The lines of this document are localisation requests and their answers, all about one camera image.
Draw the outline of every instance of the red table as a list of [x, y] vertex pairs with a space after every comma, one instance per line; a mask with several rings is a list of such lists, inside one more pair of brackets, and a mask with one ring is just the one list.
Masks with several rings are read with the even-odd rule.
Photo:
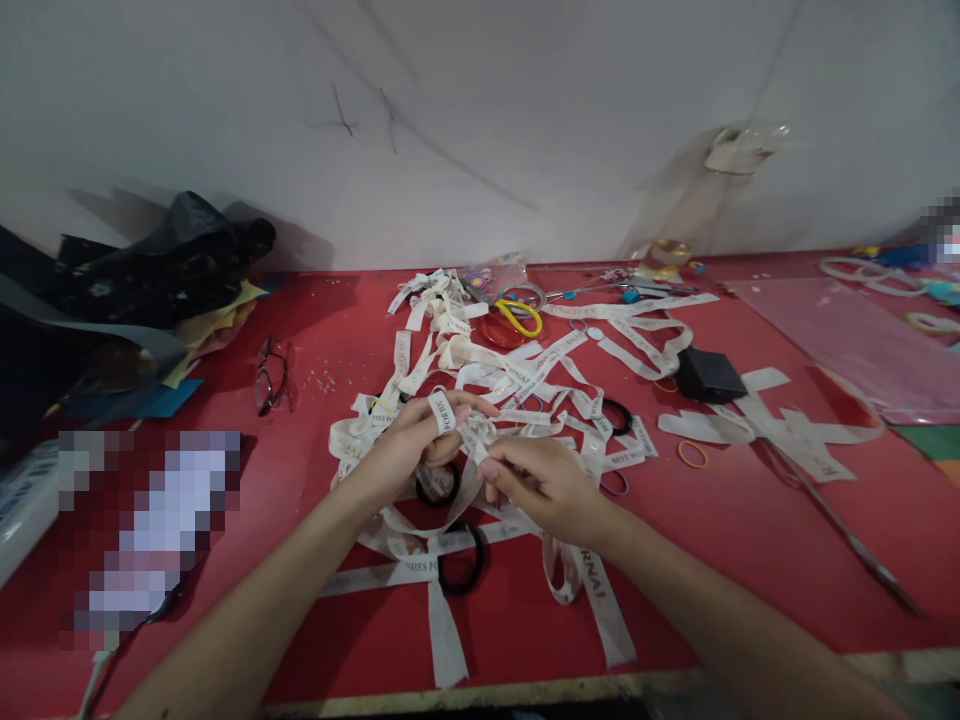
[[[812, 257], [712, 259], [707, 277], [816, 276]], [[353, 414], [349, 407], [358, 392], [379, 392], [392, 374], [393, 338], [406, 312], [388, 316], [385, 310], [397, 284], [411, 276], [383, 271], [285, 277], [234, 344], [200, 364], [193, 376], [205, 383], [178, 415], [144, 425], [145, 430], [238, 430], [256, 441], [241, 479], [239, 511], [228, 513], [226, 535], [207, 558], [189, 603], [171, 620], [141, 628], [124, 647], [98, 712], [115, 710], [327, 493], [337, 467], [326, 447], [329, 426]], [[531, 279], [550, 288], [575, 284], [575, 278], [579, 275], [570, 272], [531, 272]], [[943, 314], [926, 299], [900, 302]], [[740, 372], [773, 366], [786, 373], [791, 383], [762, 395], [774, 412], [796, 407], [815, 422], [836, 421], [807, 374], [806, 358], [745, 303], [724, 298], [674, 314], [693, 329], [698, 347], [726, 353]], [[544, 317], [545, 344], [569, 331], [565, 321]], [[288, 352], [297, 407], [260, 418], [253, 369], [269, 334]], [[414, 358], [424, 338], [425, 333], [414, 336]], [[960, 646], [960, 493], [906, 442], [888, 431], [866, 445], [831, 446], [859, 480], [822, 492], [932, 620], [907, 614], [810, 500], [773, 476], [752, 447], [705, 445], [710, 465], [704, 470], [680, 462], [679, 438], [657, 430], [656, 421], [677, 408], [698, 410], [694, 403], [655, 389], [593, 343], [573, 357], [588, 380], [643, 418], [660, 452], [626, 471], [632, 492], [618, 502], [837, 652]], [[552, 379], [564, 379], [561, 367], [554, 373]], [[71, 715], [89, 677], [90, 653], [58, 649], [59, 613], [71, 606], [75, 588], [57, 567], [65, 540], [56, 528], [0, 592], [0, 720]], [[495, 545], [490, 556], [476, 590], [450, 600], [470, 670], [463, 685], [603, 675], [603, 651], [587, 599], [581, 593], [569, 607], [554, 601], [541, 569], [539, 540]], [[346, 567], [384, 561], [357, 547]], [[696, 667], [693, 652], [657, 610], [612, 568], [610, 575], [639, 654], [637, 663], [617, 671]], [[319, 601], [265, 703], [432, 687], [427, 593], [412, 585]]]

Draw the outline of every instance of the eyeglasses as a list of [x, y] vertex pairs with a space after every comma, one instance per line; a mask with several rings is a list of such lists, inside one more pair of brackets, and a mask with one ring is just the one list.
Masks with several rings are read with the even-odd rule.
[[[257, 382], [253, 386], [253, 399], [260, 410], [260, 417], [269, 413], [271, 408], [280, 405], [283, 393], [287, 389], [287, 359], [280, 353], [280, 350], [280, 342], [271, 335], [260, 353], [260, 364], [257, 365]], [[271, 357], [280, 359], [280, 364], [276, 361], [270, 363], [273, 370], [272, 375], [271, 367], [267, 365]], [[281, 364], [283, 367], [282, 375], [280, 374]]]

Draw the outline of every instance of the white wall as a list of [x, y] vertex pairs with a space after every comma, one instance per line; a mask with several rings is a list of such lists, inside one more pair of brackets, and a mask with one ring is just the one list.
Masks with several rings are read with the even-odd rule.
[[281, 267], [611, 258], [759, 112], [791, 141], [707, 249], [846, 246], [960, 185], [958, 36], [951, 0], [6, 0], [0, 223], [120, 245], [193, 189]]

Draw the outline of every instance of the orange rubber band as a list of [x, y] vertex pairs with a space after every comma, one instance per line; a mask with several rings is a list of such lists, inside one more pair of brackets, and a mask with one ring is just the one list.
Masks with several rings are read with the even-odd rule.
[[664, 392], [668, 392], [668, 393], [680, 392], [680, 388], [677, 387], [677, 381], [676, 381], [676, 380], [673, 381], [673, 390], [668, 390], [668, 389], [665, 388], [663, 385], [661, 385], [660, 383], [658, 383], [656, 380], [653, 381], [653, 384], [656, 385], [656, 386], [657, 386], [658, 388], [660, 388], [661, 390], [663, 390]]
[[[697, 449], [697, 451], [700, 453], [700, 455], [703, 456], [703, 464], [702, 464], [702, 465], [694, 465], [692, 462], [690, 462], [689, 460], [687, 460], [687, 459], [683, 456], [683, 446], [684, 446], [684, 445], [689, 445], [690, 447], [694, 447], [694, 448]], [[707, 456], [707, 451], [704, 450], [704, 449], [703, 449], [702, 447], [700, 447], [699, 445], [697, 445], [697, 444], [696, 444], [695, 442], [693, 442], [692, 440], [681, 440], [681, 441], [680, 441], [680, 444], [677, 445], [677, 455], [680, 456], [680, 459], [683, 460], [684, 463], [686, 463], [687, 465], [689, 465], [689, 466], [692, 467], [692, 468], [696, 468], [697, 470], [699, 470], [700, 468], [705, 468], [707, 465], [710, 464], [710, 458]]]

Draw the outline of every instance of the finger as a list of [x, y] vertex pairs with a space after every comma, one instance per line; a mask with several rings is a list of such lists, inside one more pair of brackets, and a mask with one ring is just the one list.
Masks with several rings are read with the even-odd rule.
[[451, 405], [469, 405], [472, 409], [483, 413], [487, 417], [500, 417], [500, 410], [496, 405], [465, 390], [447, 390], [447, 400], [450, 401]]
[[441, 435], [427, 445], [423, 453], [423, 464], [427, 467], [440, 467], [453, 460], [460, 452], [463, 438], [456, 430]]
[[[459, 425], [468, 417], [470, 417], [471, 412], [473, 412], [473, 408], [471, 408], [469, 405], [457, 405], [453, 409], [454, 423]], [[433, 412], [430, 412], [428, 417], [425, 417], [420, 422], [411, 426], [409, 428], [409, 432], [412, 442], [417, 443], [419, 447], [426, 448], [434, 439], [438, 438], [437, 433], [440, 432], [440, 427], [437, 424], [437, 418], [434, 416]], [[457, 447], [460, 446], [460, 441], [462, 439], [459, 434], [454, 432], [449, 432], [439, 437], [455, 438], [457, 440]]]
[[431, 415], [430, 403], [426, 398], [412, 398], [400, 408], [400, 412], [390, 423], [387, 432], [396, 432], [415, 425], [423, 418]]
[[497, 490], [497, 486], [493, 483], [484, 483], [483, 484], [483, 497], [486, 498], [486, 501], [491, 505], [496, 505], [497, 500], [499, 499], [500, 491]]
[[531, 475], [549, 478], [551, 469], [556, 466], [558, 459], [569, 456], [575, 462], [573, 454], [567, 449], [548, 438], [501, 438], [487, 448], [490, 457], [496, 460], [518, 465]]
[[513, 471], [499, 460], [485, 458], [478, 470], [484, 480], [493, 483], [497, 490], [510, 498], [514, 505], [534, 520], [548, 502], [543, 495], [514, 475]]

